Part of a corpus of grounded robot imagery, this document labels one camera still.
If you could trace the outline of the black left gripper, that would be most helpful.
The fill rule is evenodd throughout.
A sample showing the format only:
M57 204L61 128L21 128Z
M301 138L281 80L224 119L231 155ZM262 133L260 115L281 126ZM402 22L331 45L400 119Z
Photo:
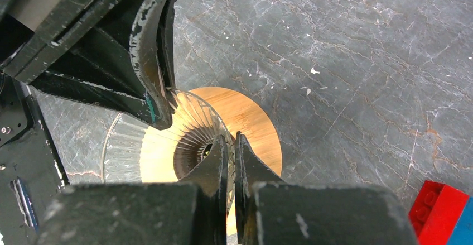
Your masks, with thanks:
M166 0L1 0L34 34L1 61L1 73L57 97L128 114L156 129L172 124L157 59Z

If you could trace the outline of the blue lego brick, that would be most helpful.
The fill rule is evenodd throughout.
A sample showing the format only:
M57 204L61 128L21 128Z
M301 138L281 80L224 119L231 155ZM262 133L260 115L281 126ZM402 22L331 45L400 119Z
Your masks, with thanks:
M472 242L472 197L468 199L447 245L473 245Z

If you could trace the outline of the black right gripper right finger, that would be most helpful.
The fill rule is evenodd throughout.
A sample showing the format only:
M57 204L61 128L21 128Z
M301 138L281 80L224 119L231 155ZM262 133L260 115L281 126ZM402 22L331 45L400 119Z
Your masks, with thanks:
M252 211L253 184L255 182L282 182L283 180L253 151L244 134L235 139L235 215L239 244L251 244L255 230L255 212Z

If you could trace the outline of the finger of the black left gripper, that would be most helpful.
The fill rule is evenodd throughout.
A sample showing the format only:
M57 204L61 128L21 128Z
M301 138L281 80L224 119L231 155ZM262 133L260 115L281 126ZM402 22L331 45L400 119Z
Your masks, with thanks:
M173 29L176 1L165 1L157 30L157 59L164 86L167 88L176 86L173 58Z

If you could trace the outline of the clear ribbed glass funnel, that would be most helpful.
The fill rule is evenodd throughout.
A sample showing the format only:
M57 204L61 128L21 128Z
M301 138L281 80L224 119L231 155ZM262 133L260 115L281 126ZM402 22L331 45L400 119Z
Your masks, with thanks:
M233 137L223 119L202 97L171 89L172 125L155 129L119 113L105 138L101 175L104 183L177 182L188 175L222 136L228 151L227 207L234 200Z

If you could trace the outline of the round wooden dripper stand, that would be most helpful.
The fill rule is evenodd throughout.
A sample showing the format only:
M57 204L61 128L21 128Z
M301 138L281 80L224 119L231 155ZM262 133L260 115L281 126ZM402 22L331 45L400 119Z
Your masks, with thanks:
M222 87L202 87L187 92L202 97L223 119L234 140L234 172L234 143L237 132L241 132L248 139L254 153L281 177L282 149L278 134L272 121L256 102L242 93ZM226 233L234 234L236 232L234 176L234 200L231 207L227 207Z

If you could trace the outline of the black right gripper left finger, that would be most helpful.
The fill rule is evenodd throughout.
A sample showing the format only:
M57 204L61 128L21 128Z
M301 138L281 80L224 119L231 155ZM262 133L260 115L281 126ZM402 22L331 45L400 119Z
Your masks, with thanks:
M180 181L197 188L190 243L226 244L228 146L224 136L217 136L207 157Z

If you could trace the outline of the red lego brick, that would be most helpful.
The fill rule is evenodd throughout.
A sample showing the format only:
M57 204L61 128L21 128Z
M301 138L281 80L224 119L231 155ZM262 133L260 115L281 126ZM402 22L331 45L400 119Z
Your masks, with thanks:
M447 184L426 180L409 211L419 244L447 244L472 197Z

